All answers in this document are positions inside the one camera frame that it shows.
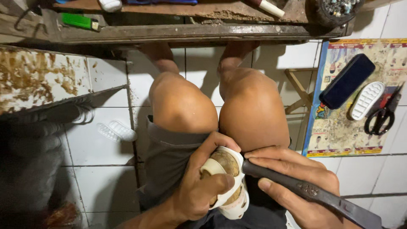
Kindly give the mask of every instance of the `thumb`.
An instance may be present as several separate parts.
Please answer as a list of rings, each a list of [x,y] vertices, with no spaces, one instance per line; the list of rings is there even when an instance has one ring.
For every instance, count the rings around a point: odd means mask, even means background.
[[[258,187],[290,212],[310,208],[310,204],[306,200],[267,178],[261,178],[258,181]]]
[[[210,200],[218,194],[224,194],[233,186],[234,178],[228,174],[215,174],[199,182],[199,190],[202,190],[201,197],[205,200]]]

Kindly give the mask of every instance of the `white tube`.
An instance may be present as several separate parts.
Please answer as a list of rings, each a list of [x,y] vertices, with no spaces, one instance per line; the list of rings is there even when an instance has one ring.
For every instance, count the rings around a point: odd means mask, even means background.
[[[261,9],[271,13],[272,15],[276,15],[277,17],[281,18],[284,15],[284,11],[277,8],[275,5],[271,4],[270,2],[263,0],[259,6]]]

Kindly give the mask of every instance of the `black case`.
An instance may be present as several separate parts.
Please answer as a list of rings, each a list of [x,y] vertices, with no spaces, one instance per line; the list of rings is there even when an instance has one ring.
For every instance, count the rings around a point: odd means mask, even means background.
[[[367,62],[367,66],[366,66],[366,71],[364,75],[356,75],[354,77],[364,77],[364,80],[361,81],[356,87],[355,89],[349,93],[348,95],[343,96],[342,100],[340,100],[341,98],[337,97],[337,100],[335,101],[327,101],[325,99],[325,95],[330,93],[330,91],[334,88],[334,87],[345,87],[344,83],[341,81],[341,79],[346,76],[346,74],[349,74],[349,70],[352,67],[355,67],[354,64],[357,61],[366,61]],[[319,100],[325,104],[329,109],[335,110],[340,108],[343,103],[355,92],[355,90],[373,73],[373,71],[375,70],[375,65],[372,61],[370,61],[370,59],[363,53],[357,54],[355,55],[350,61],[349,63],[342,69],[341,72],[339,72],[339,74],[335,77],[335,79],[325,88],[325,90],[323,90],[321,92],[321,94],[319,95]]]

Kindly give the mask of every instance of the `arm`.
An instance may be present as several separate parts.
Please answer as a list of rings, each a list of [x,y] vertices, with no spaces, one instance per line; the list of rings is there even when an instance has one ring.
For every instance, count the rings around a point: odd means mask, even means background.
[[[245,158],[253,164],[308,181],[339,196],[339,180],[335,173],[328,171],[322,163],[310,160],[295,151],[267,147],[248,152]],[[258,186],[285,207],[302,229],[360,229],[342,216],[317,203],[306,201],[269,179],[260,179]]]
[[[130,219],[116,229],[173,229],[187,219],[174,208],[174,198],[170,197],[164,203]]]
[[[234,185],[234,178],[227,174],[200,179],[200,168],[218,146],[241,151],[233,139],[212,132],[191,155],[177,191],[164,203],[120,224],[116,229],[173,229],[187,220],[204,217],[209,210],[211,198],[226,193]]]

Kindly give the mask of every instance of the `poster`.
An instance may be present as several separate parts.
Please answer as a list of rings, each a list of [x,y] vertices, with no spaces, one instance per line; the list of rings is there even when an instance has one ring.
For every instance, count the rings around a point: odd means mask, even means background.
[[[320,93],[337,74],[359,53],[375,64],[371,76],[337,110],[330,110],[319,100]],[[313,105],[302,154],[307,157],[343,156],[380,153],[387,138],[364,132],[367,116],[382,108],[396,87],[407,77],[407,39],[352,39],[324,42],[321,49]],[[356,121],[349,110],[360,90],[367,84],[380,81],[385,91],[366,117]]]

